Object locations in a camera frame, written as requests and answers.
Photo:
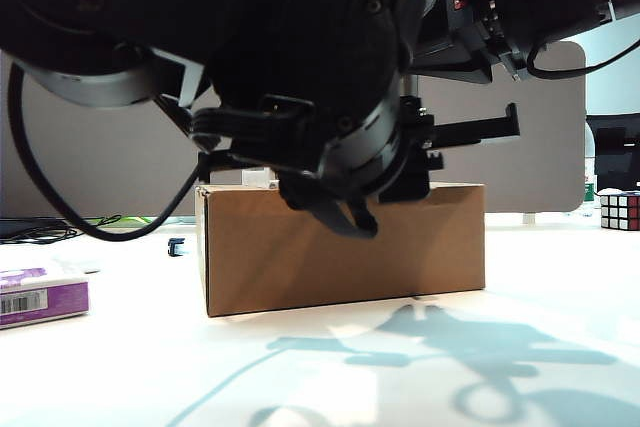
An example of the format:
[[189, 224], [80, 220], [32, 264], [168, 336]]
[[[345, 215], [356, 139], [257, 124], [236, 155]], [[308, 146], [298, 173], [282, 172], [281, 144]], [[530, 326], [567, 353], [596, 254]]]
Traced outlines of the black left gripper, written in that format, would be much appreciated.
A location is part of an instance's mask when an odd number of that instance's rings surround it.
[[442, 149], [475, 145], [483, 140], [518, 136], [517, 105], [509, 103], [502, 117], [437, 124], [421, 99], [400, 98], [402, 136], [408, 142], [403, 165], [395, 180], [379, 193], [381, 202], [408, 202], [430, 193], [429, 174], [444, 168]]

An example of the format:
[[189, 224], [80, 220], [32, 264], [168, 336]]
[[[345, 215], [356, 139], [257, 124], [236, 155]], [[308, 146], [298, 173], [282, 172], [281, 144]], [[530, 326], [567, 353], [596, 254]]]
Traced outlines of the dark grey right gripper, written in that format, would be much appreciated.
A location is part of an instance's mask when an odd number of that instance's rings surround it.
[[422, 0], [412, 73], [468, 83], [490, 83], [489, 34], [482, 23], [487, 0]]

